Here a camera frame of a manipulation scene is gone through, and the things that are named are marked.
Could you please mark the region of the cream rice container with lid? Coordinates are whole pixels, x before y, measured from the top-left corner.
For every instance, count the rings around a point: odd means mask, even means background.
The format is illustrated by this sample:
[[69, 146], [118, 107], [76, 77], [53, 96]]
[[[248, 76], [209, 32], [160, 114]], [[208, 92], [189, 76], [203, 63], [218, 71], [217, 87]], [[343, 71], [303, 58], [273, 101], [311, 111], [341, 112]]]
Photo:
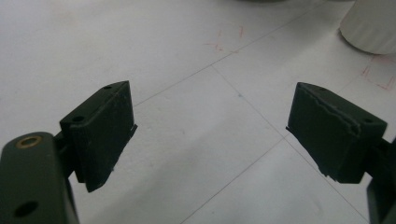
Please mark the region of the cream rice container with lid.
[[340, 33], [357, 49], [396, 53], [396, 0], [356, 0], [340, 23]]

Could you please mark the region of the white table sheet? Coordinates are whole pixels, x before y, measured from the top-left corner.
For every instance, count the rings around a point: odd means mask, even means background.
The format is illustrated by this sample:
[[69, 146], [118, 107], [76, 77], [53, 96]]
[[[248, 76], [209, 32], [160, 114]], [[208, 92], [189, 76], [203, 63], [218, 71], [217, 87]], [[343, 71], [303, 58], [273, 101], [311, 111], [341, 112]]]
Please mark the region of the white table sheet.
[[396, 137], [396, 53], [352, 48], [354, 0], [0, 0], [0, 149], [99, 88], [131, 84], [137, 130], [82, 224], [368, 224], [366, 187], [320, 173], [287, 122], [312, 83]]

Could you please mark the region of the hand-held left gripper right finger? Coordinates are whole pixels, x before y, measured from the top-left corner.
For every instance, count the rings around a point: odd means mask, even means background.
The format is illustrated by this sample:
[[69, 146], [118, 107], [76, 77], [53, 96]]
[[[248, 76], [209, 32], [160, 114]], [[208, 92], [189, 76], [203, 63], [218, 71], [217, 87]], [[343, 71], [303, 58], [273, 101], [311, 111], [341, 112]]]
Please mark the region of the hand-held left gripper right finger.
[[387, 123], [332, 91], [299, 82], [287, 130], [319, 170], [339, 183], [358, 184], [370, 149], [379, 145]]

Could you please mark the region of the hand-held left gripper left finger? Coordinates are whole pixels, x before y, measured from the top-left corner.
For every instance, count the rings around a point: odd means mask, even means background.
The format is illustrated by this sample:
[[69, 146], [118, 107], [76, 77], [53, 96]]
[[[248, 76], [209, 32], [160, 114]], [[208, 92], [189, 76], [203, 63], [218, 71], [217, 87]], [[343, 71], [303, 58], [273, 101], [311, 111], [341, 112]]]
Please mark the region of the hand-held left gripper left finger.
[[61, 119], [60, 126], [66, 144], [77, 155], [78, 181], [89, 192], [101, 188], [137, 129], [130, 83], [99, 89]]

